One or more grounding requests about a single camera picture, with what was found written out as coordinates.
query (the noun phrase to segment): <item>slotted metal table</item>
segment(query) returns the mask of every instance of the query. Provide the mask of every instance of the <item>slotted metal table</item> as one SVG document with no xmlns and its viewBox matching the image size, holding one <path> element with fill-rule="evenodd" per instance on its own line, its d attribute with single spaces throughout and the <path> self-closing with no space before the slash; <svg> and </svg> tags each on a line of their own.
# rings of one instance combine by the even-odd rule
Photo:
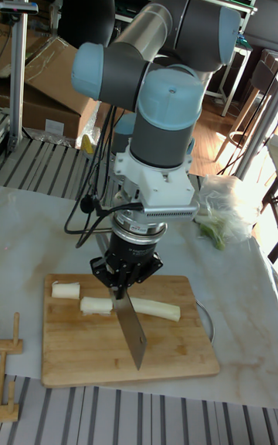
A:
<svg viewBox="0 0 278 445">
<path fill-rule="evenodd" d="M 0 185 L 75 199 L 90 162 L 83 152 L 22 140 L 0 160 Z M 198 190 L 202 178 L 191 176 Z M 19 421 L 0 424 L 0 445 L 278 445 L 278 409 L 15 380 Z"/>
</svg>

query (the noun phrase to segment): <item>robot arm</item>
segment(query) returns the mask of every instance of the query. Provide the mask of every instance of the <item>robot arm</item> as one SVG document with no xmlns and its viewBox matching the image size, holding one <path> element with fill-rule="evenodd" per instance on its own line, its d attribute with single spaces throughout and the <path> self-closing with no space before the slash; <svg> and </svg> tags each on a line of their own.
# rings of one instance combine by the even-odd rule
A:
<svg viewBox="0 0 278 445">
<path fill-rule="evenodd" d="M 104 257 L 90 262 L 117 298 L 162 266 L 154 250 L 167 222 L 193 219 L 198 211 L 186 151 L 205 88 L 232 57 L 239 20 L 238 12 L 199 0 L 157 0 L 110 46 L 85 43 L 76 54 L 77 91 L 137 114 L 131 142 L 115 161 L 124 182 L 114 204 L 140 202 L 143 210 L 115 212 Z M 154 64 L 162 46 L 180 63 Z"/>
</svg>

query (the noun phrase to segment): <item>cutting board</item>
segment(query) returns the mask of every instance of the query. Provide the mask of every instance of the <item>cutting board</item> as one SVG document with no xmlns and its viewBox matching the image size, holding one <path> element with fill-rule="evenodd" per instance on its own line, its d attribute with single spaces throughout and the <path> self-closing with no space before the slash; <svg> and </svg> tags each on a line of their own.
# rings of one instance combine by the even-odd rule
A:
<svg viewBox="0 0 278 445">
<path fill-rule="evenodd" d="M 48 275 L 44 284 L 42 384 L 84 386 L 216 375 L 219 364 L 202 326 L 186 277 L 154 275 L 131 288 L 133 297 L 181 307 L 177 323 L 146 314 L 139 320 L 147 349 L 138 371 L 116 314 L 84 316 L 80 301 L 51 297 L 52 284 L 80 282 L 80 298 L 109 297 L 93 275 Z"/>
</svg>

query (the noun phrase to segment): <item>label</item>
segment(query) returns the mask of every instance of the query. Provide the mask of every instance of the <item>label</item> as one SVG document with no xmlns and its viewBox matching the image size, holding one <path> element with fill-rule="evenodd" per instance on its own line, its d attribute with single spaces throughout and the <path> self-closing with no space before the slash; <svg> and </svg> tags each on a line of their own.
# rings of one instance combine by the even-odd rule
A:
<svg viewBox="0 0 278 445">
<path fill-rule="evenodd" d="M 146 234 L 147 233 L 147 227 L 131 226 L 131 232 L 137 232 L 137 233 L 140 233 L 140 234 Z"/>
<path fill-rule="evenodd" d="M 132 254 L 132 256 L 143 257 L 150 253 L 150 249 L 151 248 L 147 248 L 147 250 L 134 250 L 132 247 L 130 247 L 129 252 Z"/>
<path fill-rule="evenodd" d="M 59 136 L 63 136 L 63 122 L 51 121 L 51 119 L 46 119 L 46 132 L 58 134 Z"/>
</svg>

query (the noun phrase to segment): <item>marble countertop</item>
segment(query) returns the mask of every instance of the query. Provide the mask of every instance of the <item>marble countertop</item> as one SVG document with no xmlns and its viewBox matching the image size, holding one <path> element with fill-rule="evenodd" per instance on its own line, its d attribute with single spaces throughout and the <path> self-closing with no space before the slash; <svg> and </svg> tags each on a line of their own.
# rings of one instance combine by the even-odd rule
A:
<svg viewBox="0 0 278 445">
<path fill-rule="evenodd" d="M 63 225 L 73 202 L 0 187 L 0 338 L 12 337 L 21 315 L 22 355 L 7 358 L 7 373 L 40 378 L 42 288 L 48 273 L 91 273 L 99 255 L 92 237 L 79 250 Z M 72 227 L 83 226 L 76 214 Z M 215 323 L 214 377 L 140 382 L 117 388 L 189 399 L 278 407 L 278 296 L 270 263 L 254 239 L 224 252 L 198 236 L 193 222 L 171 224 L 158 244 L 160 274 L 186 275 Z"/>
</svg>

